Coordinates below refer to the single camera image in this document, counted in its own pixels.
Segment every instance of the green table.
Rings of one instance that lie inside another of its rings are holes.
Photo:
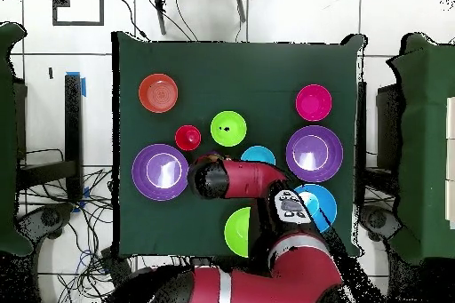
[[[331,92],[333,105],[317,124],[337,133],[344,148],[341,168],[322,185],[338,203],[334,228],[347,252],[358,255],[350,238],[356,61],[363,41],[356,35],[342,44],[144,43],[113,33],[114,68],[120,73],[119,86],[114,86],[120,95],[119,123],[115,120],[120,125],[120,253],[232,255],[224,241],[224,225],[232,212],[250,201],[206,201],[192,195],[189,187],[171,201],[149,200],[132,182],[134,158],[150,144],[175,147],[176,130],[193,124],[203,141],[197,150],[184,153],[189,163],[212,150],[240,158],[247,147],[263,145],[274,152],[276,165],[287,169],[289,138],[311,124],[297,114],[295,97],[307,84],[322,84]],[[140,82],[154,73],[170,76],[179,87],[176,105],[164,114],[148,112],[138,98]],[[211,120],[223,110],[240,113],[248,125],[246,138],[232,148],[221,147],[210,135]]]
[[[455,46],[421,34],[404,38],[401,55],[388,63],[403,88],[402,158],[398,170],[404,223],[391,239],[406,261],[455,258],[455,230],[445,219],[447,98],[455,96]]]

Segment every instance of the floor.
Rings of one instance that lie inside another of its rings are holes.
[[[15,74],[24,77],[28,85],[29,151],[64,149],[64,75],[78,71],[86,78],[83,118],[84,174],[87,175],[112,167],[110,32],[121,30],[140,37],[132,18],[151,40],[186,40],[169,20],[165,20],[167,35],[161,35],[155,9],[148,0],[125,1],[132,14],[121,0],[104,0],[104,26],[77,27],[52,25],[52,0],[0,0],[0,21],[18,22],[28,32],[13,47],[11,61]],[[58,9],[58,19],[96,21],[99,3],[99,0],[71,0],[70,7]],[[363,78],[368,84],[367,150],[376,153],[376,91],[395,82],[386,60],[398,53],[402,37],[409,32],[421,31],[438,43],[448,43],[455,36],[453,5],[455,0],[250,0],[248,36],[250,42],[260,43],[337,44],[349,34],[366,35]],[[240,23],[235,0],[179,0],[179,8],[199,40],[235,41]],[[189,33],[175,0],[167,0],[165,10]],[[242,26],[238,41],[245,41],[245,30],[246,26]],[[58,153],[45,152],[28,155],[27,162],[57,160]],[[368,155],[367,160],[369,165],[375,165],[374,155]],[[86,185],[90,186],[95,177],[89,177]],[[105,178],[96,187],[96,195],[110,197],[109,179]],[[42,201],[31,194],[21,196],[23,203],[26,199],[28,204],[20,206],[20,214],[33,209],[30,203]],[[88,205],[88,211],[96,209]],[[104,222],[96,230],[102,249],[112,241],[111,211],[102,212],[101,218]],[[86,247],[86,222],[81,213],[72,213],[70,222],[78,234],[78,242]],[[388,266],[383,245],[371,242],[361,228],[358,242],[363,248],[359,261],[365,272],[386,292]],[[80,258],[75,233],[70,227],[65,228],[60,238],[44,242],[38,265],[43,303],[57,303],[63,291],[61,280],[68,282],[80,272]],[[170,262],[168,257],[138,257],[132,259],[132,267]]]

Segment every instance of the purple plate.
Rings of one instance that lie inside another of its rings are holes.
[[[171,200],[187,186],[188,162],[179,150],[165,144],[143,148],[132,164],[132,181],[149,199]]]
[[[309,125],[292,135],[286,147],[286,162],[299,179],[325,181],[339,170],[343,147],[330,129]]]

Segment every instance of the blue bowl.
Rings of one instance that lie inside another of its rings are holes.
[[[247,148],[242,156],[240,157],[242,161],[253,161],[253,162],[264,162],[275,164],[274,154],[267,148],[261,146],[255,146]]]
[[[337,203],[335,197],[333,197],[327,188],[317,184],[298,186],[295,188],[295,191],[307,206],[318,230],[323,233],[329,228],[325,217],[327,217],[327,220],[329,220],[331,225],[337,218]],[[317,209],[315,208],[315,200],[317,200],[319,205]]]

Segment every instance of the green bowl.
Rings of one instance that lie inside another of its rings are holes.
[[[234,111],[223,111],[213,117],[210,132],[223,147],[234,147],[246,136],[246,122]]]
[[[224,226],[224,239],[227,247],[238,256],[248,258],[248,226],[250,224],[250,207],[235,211]]]

